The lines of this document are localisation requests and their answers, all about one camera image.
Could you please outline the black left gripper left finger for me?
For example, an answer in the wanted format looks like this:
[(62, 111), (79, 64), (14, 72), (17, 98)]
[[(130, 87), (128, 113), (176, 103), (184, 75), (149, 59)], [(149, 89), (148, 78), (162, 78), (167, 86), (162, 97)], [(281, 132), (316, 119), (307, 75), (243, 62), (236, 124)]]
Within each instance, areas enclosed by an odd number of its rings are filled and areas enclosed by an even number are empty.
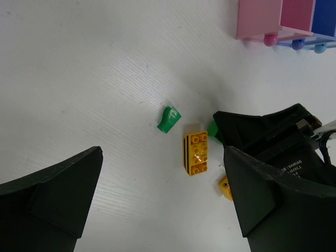
[(93, 146), (1, 184), (1, 251), (73, 251), (102, 163), (101, 147)]

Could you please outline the yellow striped lego brick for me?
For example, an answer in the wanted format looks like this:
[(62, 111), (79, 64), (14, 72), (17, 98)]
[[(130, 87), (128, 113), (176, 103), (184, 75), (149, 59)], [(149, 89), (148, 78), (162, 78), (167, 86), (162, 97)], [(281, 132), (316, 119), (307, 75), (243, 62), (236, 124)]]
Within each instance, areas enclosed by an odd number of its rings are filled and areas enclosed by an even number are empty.
[(189, 176), (207, 171), (208, 134), (207, 131), (191, 133), (183, 139), (183, 166)]

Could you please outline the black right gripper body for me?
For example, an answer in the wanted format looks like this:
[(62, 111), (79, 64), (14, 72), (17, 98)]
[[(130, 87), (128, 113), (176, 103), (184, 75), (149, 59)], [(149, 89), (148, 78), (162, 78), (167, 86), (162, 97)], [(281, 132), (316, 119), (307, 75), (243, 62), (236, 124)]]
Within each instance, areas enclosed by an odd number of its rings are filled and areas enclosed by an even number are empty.
[(254, 128), (253, 134), (251, 155), (256, 159), (290, 175), (335, 186), (335, 167), (317, 155), (310, 138), (312, 125), (296, 123), (273, 134), (263, 126)]

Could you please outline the green 2x2 lego brick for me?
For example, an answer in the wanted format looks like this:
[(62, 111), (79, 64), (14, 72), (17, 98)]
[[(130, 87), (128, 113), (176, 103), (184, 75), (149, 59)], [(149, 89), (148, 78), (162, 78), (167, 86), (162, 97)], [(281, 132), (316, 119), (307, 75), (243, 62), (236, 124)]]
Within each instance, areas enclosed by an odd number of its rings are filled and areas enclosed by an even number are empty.
[(223, 144), (219, 135), (219, 129), (215, 121), (212, 121), (207, 127), (208, 136), (218, 144)]

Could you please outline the green curved lego piece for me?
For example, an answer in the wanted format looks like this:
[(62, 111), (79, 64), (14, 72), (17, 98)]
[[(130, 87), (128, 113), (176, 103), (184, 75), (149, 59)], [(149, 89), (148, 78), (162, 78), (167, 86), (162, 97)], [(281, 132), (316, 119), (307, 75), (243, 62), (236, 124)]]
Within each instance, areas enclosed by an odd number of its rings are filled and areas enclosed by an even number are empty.
[(168, 133), (177, 124), (181, 117), (181, 114), (175, 107), (166, 106), (157, 128), (164, 133)]

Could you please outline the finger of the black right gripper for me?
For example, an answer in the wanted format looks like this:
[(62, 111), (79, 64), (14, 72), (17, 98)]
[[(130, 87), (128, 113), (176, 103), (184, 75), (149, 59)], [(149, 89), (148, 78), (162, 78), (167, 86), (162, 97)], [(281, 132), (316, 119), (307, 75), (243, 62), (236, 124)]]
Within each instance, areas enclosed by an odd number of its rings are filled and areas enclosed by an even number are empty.
[(217, 111), (213, 119), (223, 146), (242, 151), (262, 151), (292, 137), (301, 120), (315, 128), (315, 116), (299, 103), (264, 116)]

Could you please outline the yellow printed lego brick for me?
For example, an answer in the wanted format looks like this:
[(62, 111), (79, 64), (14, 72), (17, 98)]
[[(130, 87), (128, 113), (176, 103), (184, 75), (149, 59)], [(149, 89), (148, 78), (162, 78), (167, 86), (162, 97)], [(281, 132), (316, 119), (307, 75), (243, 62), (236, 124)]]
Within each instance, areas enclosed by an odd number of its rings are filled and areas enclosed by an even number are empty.
[(230, 190), (229, 182), (227, 176), (224, 176), (223, 179), (218, 184), (223, 196), (230, 201), (233, 201), (232, 193)]

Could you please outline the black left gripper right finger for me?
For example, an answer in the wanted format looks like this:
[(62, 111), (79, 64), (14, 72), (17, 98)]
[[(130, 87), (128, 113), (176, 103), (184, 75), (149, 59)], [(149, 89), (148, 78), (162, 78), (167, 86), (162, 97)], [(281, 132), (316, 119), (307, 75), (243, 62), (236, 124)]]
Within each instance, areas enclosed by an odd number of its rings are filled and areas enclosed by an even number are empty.
[(224, 165), (251, 251), (335, 251), (335, 187), (290, 175), (239, 149)]

